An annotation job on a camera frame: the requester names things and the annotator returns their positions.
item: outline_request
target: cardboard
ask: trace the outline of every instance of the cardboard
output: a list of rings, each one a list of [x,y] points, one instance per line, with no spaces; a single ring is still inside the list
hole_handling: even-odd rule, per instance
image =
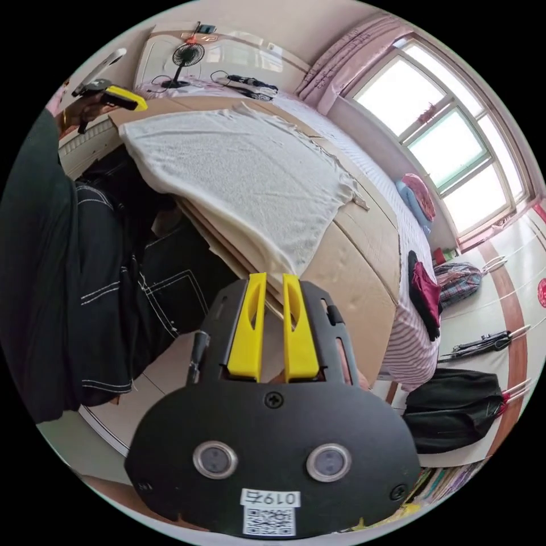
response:
[[[248,98],[188,96],[148,101],[148,110],[110,113],[113,123],[191,110],[221,110],[244,102],[268,115],[278,115],[333,155],[361,187],[369,210],[348,203],[328,227],[317,253],[301,276],[328,291],[338,306],[351,335],[360,371],[373,384],[379,373],[390,337],[399,297],[400,251],[396,215],[376,187],[328,140],[313,128],[274,104]],[[239,276],[260,270],[260,256],[231,226],[223,225],[206,211],[180,198],[179,206],[192,220],[212,251]],[[271,279],[268,306],[282,316],[282,287]]]

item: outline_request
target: white towel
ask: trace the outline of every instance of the white towel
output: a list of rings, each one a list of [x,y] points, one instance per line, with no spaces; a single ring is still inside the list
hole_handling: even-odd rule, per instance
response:
[[[343,204],[366,207],[335,158],[244,103],[125,123],[119,134],[154,190],[185,197],[244,235],[277,279],[305,271]]]

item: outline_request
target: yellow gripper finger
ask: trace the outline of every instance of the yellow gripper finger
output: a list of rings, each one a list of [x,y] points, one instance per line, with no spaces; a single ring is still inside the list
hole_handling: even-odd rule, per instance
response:
[[[285,381],[314,379],[319,373],[319,360],[297,275],[283,275],[283,295]]]
[[[230,375],[253,379],[262,374],[263,317],[267,274],[250,275],[227,362]]]

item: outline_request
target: pink curtain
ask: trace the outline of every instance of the pink curtain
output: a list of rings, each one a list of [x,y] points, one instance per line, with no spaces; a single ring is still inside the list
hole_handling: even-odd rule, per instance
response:
[[[375,16],[340,38],[313,65],[296,89],[309,106],[326,115],[336,98],[397,40],[413,29],[392,15]]]

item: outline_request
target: black jeans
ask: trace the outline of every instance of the black jeans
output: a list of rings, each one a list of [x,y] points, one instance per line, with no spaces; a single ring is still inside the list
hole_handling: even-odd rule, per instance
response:
[[[216,294],[237,279],[185,216],[151,231],[173,199],[154,192],[124,146],[76,181],[85,405],[131,390],[180,334],[197,330]]]

